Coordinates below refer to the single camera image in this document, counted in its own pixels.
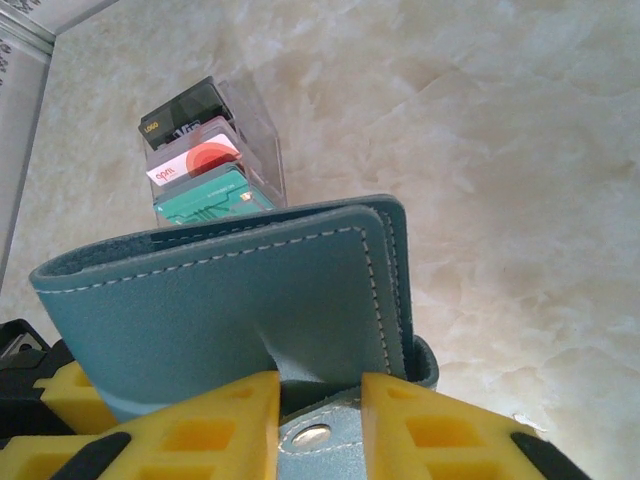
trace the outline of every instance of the leather wallet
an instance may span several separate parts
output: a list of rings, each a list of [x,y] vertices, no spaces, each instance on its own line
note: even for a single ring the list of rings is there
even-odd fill
[[[279,478],[366,478],[362,373],[438,378],[413,335],[406,219],[389,196],[128,235],[31,281],[121,421],[277,369]],[[328,442],[300,450],[291,440],[318,421]]]

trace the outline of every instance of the marble surface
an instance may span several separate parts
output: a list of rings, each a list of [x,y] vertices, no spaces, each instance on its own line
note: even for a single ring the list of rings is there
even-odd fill
[[[640,470],[640,7],[617,0],[120,0],[57,42],[0,296],[154,225],[139,117],[253,80],[289,200],[406,205],[440,391],[538,426],[594,479]]]

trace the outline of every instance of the metal snap button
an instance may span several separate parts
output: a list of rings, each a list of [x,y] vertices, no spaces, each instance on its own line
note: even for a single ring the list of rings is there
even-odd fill
[[[312,425],[299,431],[291,440],[291,445],[296,448],[310,449],[326,442],[330,436],[331,427],[329,425]]]

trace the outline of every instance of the beige marble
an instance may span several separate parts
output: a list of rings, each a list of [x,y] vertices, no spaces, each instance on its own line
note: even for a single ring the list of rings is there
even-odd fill
[[[2,316],[55,338],[29,271],[153,226],[139,117],[251,72],[292,204],[405,203],[440,390],[528,419],[594,479],[636,478],[638,3],[218,4],[120,0],[59,38]]]

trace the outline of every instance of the teal leather card holder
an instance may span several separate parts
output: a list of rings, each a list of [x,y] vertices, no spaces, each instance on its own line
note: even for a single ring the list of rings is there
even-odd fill
[[[363,372],[427,375],[406,252],[402,206],[375,196],[111,239],[31,281],[118,419],[275,369],[290,415]]]

